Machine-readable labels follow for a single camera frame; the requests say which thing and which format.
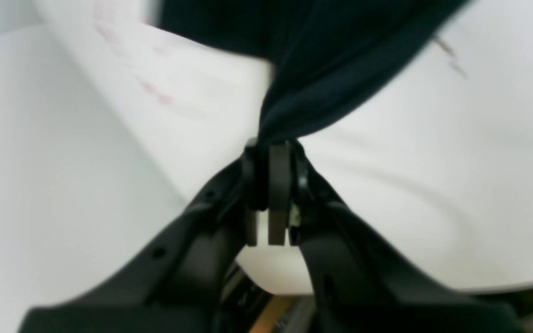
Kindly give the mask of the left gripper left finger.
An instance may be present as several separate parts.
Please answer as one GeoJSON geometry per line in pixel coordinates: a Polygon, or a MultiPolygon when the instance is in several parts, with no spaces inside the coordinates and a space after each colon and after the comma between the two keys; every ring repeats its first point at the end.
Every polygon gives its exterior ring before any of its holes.
{"type": "Polygon", "coordinates": [[[21,333],[233,333],[221,306],[226,274],[250,244],[249,208],[265,188],[268,148],[238,160],[118,272],[60,305],[32,308],[21,333]]]}

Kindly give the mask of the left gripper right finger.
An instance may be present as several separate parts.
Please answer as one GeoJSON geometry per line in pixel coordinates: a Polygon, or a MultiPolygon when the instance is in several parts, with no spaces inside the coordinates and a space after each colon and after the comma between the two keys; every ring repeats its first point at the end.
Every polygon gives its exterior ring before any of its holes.
{"type": "Polygon", "coordinates": [[[322,333],[520,333],[504,303],[454,291],[359,218],[290,142],[299,216],[291,242],[307,264],[322,333]]]}

